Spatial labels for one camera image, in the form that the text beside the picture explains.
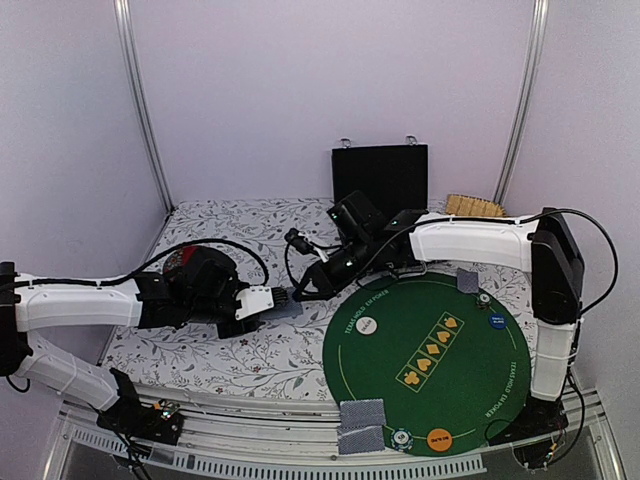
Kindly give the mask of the blue grey cloth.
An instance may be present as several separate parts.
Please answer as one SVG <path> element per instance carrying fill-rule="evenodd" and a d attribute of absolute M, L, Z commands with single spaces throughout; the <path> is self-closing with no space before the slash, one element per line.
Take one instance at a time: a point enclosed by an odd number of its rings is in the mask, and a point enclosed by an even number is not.
<path fill-rule="evenodd" d="M 260 312 L 258 319 L 260 321 L 275 321 L 275 320 L 287 320 L 294 319 L 302 315 L 304 309 L 298 302 L 287 303 L 283 306 L 277 306 L 275 308 Z"/>

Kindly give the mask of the white dealer button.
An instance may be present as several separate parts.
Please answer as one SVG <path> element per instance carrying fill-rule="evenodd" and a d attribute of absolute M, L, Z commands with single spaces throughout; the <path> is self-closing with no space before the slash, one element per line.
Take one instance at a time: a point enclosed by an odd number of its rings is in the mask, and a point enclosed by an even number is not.
<path fill-rule="evenodd" d="M 378 329 L 377 321 L 372 317 L 361 317 L 356 322 L 356 330 L 362 335 L 372 335 Z"/>

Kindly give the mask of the dealt card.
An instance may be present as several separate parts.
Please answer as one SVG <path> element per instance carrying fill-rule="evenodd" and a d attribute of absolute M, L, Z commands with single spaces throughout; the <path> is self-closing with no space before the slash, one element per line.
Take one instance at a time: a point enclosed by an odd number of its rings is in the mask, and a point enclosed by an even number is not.
<path fill-rule="evenodd" d="M 339 427 L 337 438 L 340 455 L 371 453 L 385 449 L 381 426 Z"/>
<path fill-rule="evenodd" d="M 475 271 L 458 268 L 456 285 L 459 292 L 464 294 L 478 294 L 480 291 L 479 275 Z"/>
<path fill-rule="evenodd" d="M 339 410 L 343 428 L 384 426 L 386 424 L 384 400 L 381 398 L 341 401 Z"/>

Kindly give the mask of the blue small blind button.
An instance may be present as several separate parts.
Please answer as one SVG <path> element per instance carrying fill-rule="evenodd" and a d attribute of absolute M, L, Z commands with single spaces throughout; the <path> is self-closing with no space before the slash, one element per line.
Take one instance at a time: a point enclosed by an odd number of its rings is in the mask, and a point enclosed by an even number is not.
<path fill-rule="evenodd" d="M 496 330 L 504 330 L 508 325 L 506 316 L 500 313 L 490 314 L 488 321 L 489 325 Z"/>

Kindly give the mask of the green white poker chip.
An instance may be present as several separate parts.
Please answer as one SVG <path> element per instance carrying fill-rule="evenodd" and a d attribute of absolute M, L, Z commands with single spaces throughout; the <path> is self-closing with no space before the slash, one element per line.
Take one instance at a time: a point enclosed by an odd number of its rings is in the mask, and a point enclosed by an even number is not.
<path fill-rule="evenodd" d="M 407 452 L 413 447 L 413 435 L 405 428 L 394 429 L 390 434 L 391 447 L 397 451 Z"/>

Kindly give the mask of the orange big blind button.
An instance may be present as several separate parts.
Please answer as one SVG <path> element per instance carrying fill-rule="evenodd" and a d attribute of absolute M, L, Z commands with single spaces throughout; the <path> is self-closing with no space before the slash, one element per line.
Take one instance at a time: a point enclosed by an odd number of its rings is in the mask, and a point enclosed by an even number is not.
<path fill-rule="evenodd" d="M 453 436 L 446 429 L 435 428 L 427 434 L 426 444 L 430 450 L 437 453 L 444 453 L 451 449 Z"/>

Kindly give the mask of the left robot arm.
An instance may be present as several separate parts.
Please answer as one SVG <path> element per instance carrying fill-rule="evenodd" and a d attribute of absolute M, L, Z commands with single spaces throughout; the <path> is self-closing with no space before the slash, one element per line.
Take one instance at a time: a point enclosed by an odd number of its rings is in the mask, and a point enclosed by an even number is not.
<path fill-rule="evenodd" d="M 1 373 L 38 381 L 86 402 L 128 434 L 148 426 L 129 377 L 90 365 L 39 336 L 56 326 L 155 329 L 213 324 L 221 339 L 251 333 L 263 313 L 284 306 L 282 287 L 240 280 L 236 263 L 202 245 L 172 252 L 160 272 L 113 279 L 46 279 L 1 265 Z"/>

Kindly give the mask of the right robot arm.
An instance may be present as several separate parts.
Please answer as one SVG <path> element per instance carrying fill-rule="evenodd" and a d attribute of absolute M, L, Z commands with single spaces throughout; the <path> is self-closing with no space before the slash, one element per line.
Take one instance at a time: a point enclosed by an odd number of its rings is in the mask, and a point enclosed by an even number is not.
<path fill-rule="evenodd" d="M 219 201 L 214 229 L 265 255 L 271 280 L 285 282 L 288 270 L 301 274 L 308 264 L 285 253 L 286 231 L 295 227 L 321 243 L 336 240 L 337 230 L 326 213 L 330 205 L 327 198 Z M 478 273 L 481 288 L 513 315 L 535 357 L 538 325 L 526 275 L 506 266 L 468 262 L 461 266 Z M 348 287 L 329 301 L 293 302 L 265 315 L 264 326 L 256 332 L 220 341 L 207 363 L 210 387 L 219 394 L 327 399 L 321 343 L 332 316 L 354 290 Z"/>

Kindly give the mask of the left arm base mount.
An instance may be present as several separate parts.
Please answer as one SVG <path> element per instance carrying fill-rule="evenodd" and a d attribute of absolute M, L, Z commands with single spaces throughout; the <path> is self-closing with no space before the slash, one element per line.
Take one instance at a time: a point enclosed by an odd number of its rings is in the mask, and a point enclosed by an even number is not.
<path fill-rule="evenodd" d="M 145 406 L 127 374 L 115 368 L 110 368 L 109 372 L 115 378 L 118 397 L 109 409 L 98 412 L 97 426 L 123 438 L 176 446 L 184 424 L 180 404 L 160 399 Z"/>

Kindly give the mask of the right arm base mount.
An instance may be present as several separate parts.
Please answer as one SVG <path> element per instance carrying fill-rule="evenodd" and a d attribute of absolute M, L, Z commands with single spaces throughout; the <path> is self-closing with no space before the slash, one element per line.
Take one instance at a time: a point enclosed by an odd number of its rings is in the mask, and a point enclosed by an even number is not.
<path fill-rule="evenodd" d="M 549 435 L 545 442 L 516 447 L 512 450 L 516 462 L 528 471 L 546 470 L 564 459 L 582 436 L 586 420 L 586 401 L 580 391 L 576 391 L 580 404 L 580 420 L 575 436 L 568 445 L 562 444 L 567 438 L 569 419 L 561 399 L 553 402 L 529 396 L 525 406 L 515 420 L 494 419 L 484 431 L 484 440 L 490 446 L 530 439 L 539 435 Z"/>

